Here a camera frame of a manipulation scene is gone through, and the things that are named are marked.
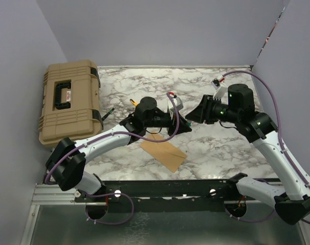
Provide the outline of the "brown paper envelope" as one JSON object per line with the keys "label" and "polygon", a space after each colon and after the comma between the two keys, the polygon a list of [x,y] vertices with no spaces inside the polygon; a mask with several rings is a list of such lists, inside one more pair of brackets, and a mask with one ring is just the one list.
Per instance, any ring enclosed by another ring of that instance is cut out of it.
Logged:
{"label": "brown paper envelope", "polygon": [[144,140],[140,147],[171,172],[176,172],[187,155],[168,141],[150,142]]}

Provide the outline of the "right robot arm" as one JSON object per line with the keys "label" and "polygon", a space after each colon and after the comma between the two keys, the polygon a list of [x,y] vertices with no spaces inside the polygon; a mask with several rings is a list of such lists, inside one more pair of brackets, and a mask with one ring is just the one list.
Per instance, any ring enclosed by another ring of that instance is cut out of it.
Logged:
{"label": "right robot arm", "polygon": [[256,199],[274,208],[287,224],[296,224],[310,214],[310,177],[279,142],[278,127],[270,116],[255,110],[252,89],[245,84],[233,84],[227,93],[228,104],[212,95],[204,95],[200,104],[185,118],[199,124],[218,121],[234,124],[237,131],[265,157],[282,186],[272,186],[240,173],[228,180],[227,196],[233,200],[241,196]]}

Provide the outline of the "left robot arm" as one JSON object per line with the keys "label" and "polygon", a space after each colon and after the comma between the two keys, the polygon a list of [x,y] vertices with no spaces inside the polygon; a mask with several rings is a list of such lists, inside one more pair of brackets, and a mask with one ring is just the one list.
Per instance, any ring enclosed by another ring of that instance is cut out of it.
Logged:
{"label": "left robot arm", "polygon": [[154,98],[143,97],[134,112],[112,129],[82,140],[62,139],[46,162],[48,174],[45,183],[57,184],[62,191],[74,188],[86,193],[95,202],[101,200],[105,185],[96,174],[84,170],[89,161],[115,148],[144,140],[148,128],[165,128],[169,137],[163,142],[191,131],[179,113],[183,108],[182,100],[171,92],[167,96],[169,102],[166,111],[157,107]]}

